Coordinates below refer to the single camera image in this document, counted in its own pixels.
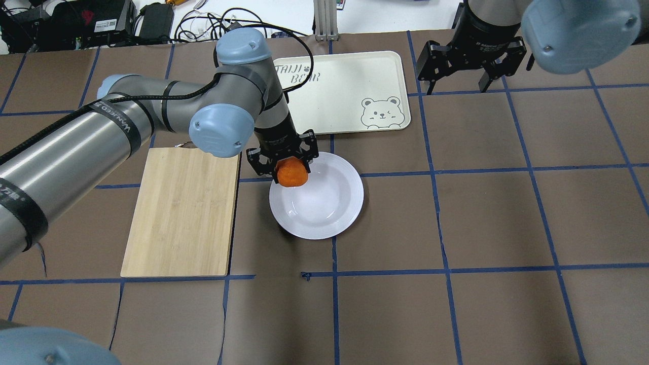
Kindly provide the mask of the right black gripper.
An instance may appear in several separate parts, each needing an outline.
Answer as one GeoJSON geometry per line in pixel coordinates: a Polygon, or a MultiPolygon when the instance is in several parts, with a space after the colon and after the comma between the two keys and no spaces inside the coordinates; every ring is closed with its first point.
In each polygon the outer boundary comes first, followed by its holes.
{"type": "Polygon", "coordinates": [[[483,69],[478,81],[481,93],[501,76],[512,76],[527,54],[522,37],[513,31],[456,31],[448,44],[428,40],[416,62],[416,77],[428,82],[432,95],[437,81],[461,70],[483,69]]]}

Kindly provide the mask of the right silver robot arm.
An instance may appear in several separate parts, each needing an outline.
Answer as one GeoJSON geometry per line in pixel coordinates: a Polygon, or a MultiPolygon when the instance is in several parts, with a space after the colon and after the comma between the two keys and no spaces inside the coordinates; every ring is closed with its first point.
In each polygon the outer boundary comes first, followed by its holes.
{"type": "Polygon", "coordinates": [[[429,40],[417,58],[427,94],[444,77],[478,69],[486,92],[514,76],[526,56],[527,70],[557,75],[599,67],[647,42],[647,1],[462,1],[453,30],[448,44],[429,40]]]}

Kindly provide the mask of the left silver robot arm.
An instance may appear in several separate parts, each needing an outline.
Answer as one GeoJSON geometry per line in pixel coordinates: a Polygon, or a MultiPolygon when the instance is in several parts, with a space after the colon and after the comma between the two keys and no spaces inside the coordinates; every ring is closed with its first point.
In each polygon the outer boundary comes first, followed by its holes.
{"type": "Polygon", "coordinates": [[[2,266],[40,246],[51,223],[120,164],[157,129],[188,132],[202,152],[234,157],[246,150],[257,175],[278,183],[277,164],[294,157],[308,169],[318,157],[313,130],[295,131],[259,25],[226,30],[218,39],[214,75],[206,85],[109,76],[95,101],[57,120],[2,155],[2,266]]]}

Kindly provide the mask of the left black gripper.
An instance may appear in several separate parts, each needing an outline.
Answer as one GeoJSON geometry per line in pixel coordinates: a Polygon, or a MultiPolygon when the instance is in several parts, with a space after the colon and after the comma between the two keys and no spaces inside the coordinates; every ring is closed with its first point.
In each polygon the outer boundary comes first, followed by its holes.
{"type": "Polygon", "coordinates": [[[259,147],[246,150],[246,159],[258,176],[271,176],[278,182],[277,162],[288,157],[301,160],[306,173],[311,173],[310,164],[319,157],[317,138],[312,129],[299,134],[292,116],[288,114],[271,127],[255,127],[259,147]]]}

